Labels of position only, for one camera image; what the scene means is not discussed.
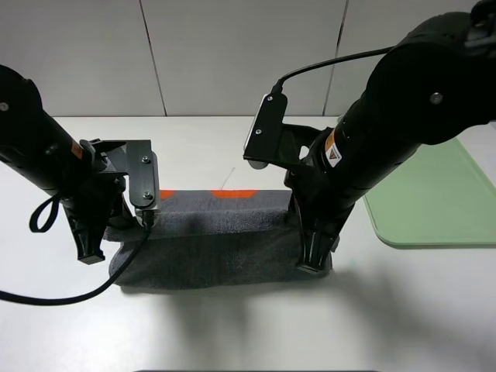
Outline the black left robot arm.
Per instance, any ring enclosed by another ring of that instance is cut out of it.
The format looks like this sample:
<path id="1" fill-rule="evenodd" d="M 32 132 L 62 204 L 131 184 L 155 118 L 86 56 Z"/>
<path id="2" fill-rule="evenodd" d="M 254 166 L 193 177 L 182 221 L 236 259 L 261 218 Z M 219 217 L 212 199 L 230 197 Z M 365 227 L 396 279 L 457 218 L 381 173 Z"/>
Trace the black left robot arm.
<path id="1" fill-rule="evenodd" d="M 112 224 L 130 217 L 122 193 L 124 172 L 112 168 L 95 144 L 77 143 L 43 109 L 34 82 L 1 68 L 1 161 L 46 192 L 49 198 L 29 220 L 32 233 L 45 233 L 63 209 L 84 264 L 105 259 L 100 245 Z"/>

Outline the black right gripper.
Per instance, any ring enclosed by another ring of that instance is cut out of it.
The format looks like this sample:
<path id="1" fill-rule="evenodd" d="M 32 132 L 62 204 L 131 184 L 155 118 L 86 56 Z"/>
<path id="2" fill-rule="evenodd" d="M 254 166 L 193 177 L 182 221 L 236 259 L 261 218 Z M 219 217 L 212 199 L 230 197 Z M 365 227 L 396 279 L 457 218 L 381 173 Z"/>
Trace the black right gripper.
<path id="1" fill-rule="evenodd" d="M 305 220 L 298 228 L 300 271 L 329 271 L 329 251 L 336 252 L 348 211 L 368 191 L 367 140 L 367 129 L 288 128 L 284 148 L 296 153 L 302 146 L 309 149 L 284 180 Z"/>

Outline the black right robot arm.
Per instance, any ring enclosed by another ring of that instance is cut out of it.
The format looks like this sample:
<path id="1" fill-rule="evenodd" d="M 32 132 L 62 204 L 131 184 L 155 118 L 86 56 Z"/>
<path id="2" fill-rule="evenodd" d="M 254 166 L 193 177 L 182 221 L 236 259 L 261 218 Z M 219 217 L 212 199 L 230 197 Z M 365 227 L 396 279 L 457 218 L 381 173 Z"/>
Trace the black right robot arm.
<path id="1" fill-rule="evenodd" d="M 326 270 L 356 201 L 420 146 L 494 119 L 495 3 L 415 27 L 377 63 L 336 127 L 317 135 L 305 171 L 285 178 L 301 233 L 298 268 Z"/>

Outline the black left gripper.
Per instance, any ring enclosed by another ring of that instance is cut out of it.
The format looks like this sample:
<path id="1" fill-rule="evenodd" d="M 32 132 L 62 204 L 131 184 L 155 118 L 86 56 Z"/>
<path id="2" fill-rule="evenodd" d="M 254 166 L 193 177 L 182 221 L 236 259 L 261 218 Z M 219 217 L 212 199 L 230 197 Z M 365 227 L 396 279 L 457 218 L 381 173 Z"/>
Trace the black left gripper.
<path id="1" fill-rule="evenodd" d="M 126 190 L 126 142 L 81 140 L 83 168 L 70 178 L 61 204 L 77 247 L 77 259 L 91 265 L 105 260 L 100 248 L 105 229 L 128 229 L 132 214 L 123 197 Z"/>

